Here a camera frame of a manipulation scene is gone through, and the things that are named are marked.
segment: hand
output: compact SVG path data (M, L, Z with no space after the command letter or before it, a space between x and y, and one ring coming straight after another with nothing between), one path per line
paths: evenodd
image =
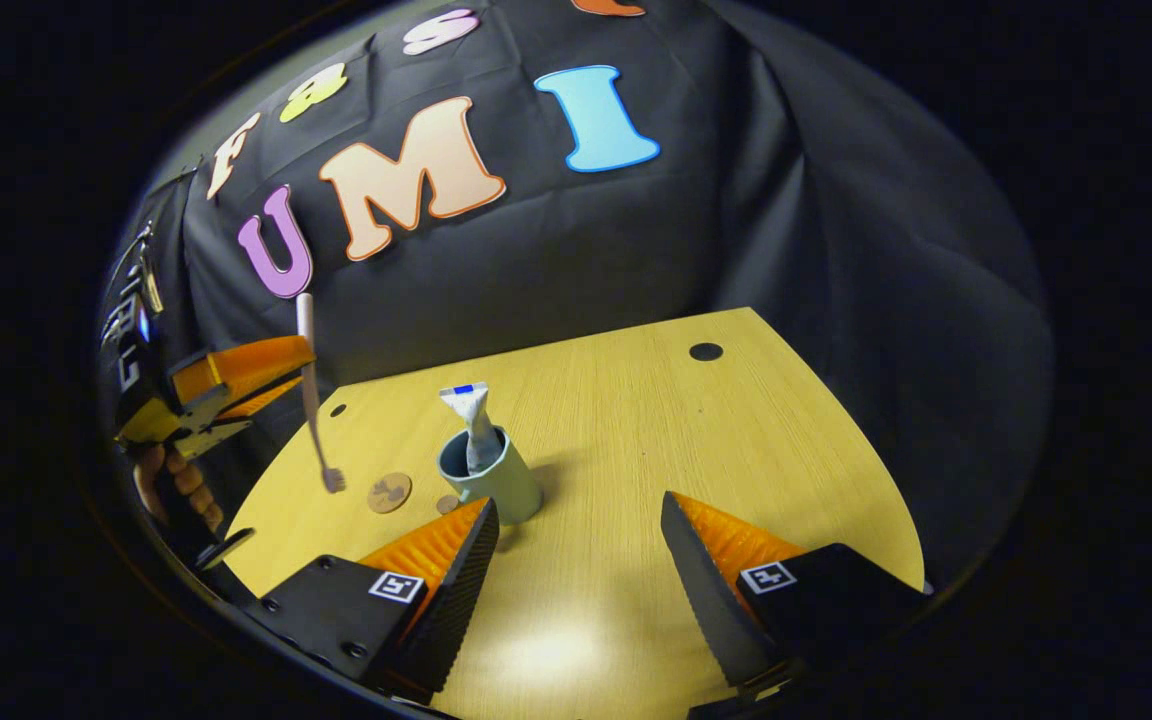
M211 488L207 488L207 484L202 479L202 470L198 470L196 465L188 464L176 450L168 454L161 445L146 450L137 460L136 469L132 470L136 491L141 493L141 501L145 503L145 509L150 511L150 515L154 515L160 523L169 524L168 513L154 492L154 478L162 469L164 462L175 479L175 488L180 495L189 498L189 505L194 511L202 516L211 532L215 532L225 515L215 499L211 497Z

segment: ceramic mug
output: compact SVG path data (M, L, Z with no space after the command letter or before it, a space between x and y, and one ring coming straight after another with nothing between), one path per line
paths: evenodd
M500 524L516 525L540 510L540 486L531 477L531 469L522 461L509 433L500 427L495 427L495 433L503 449L492 465L479 473L470 473L465 460L470 430L461 430L439 452L438 473L444 476L462 503L492 497Z

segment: round coaster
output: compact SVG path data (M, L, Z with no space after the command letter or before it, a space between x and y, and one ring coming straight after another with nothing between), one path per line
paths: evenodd
M367 493L367 507L384 515L397 510L412 493L412 479L403 473L388 473L376 480Z
M461 501L456 500L454 495L440 497L438 498L438 503L434 505L434 507L438 507L439 515L447 515L448 511L456 510L458 506L461 506Z

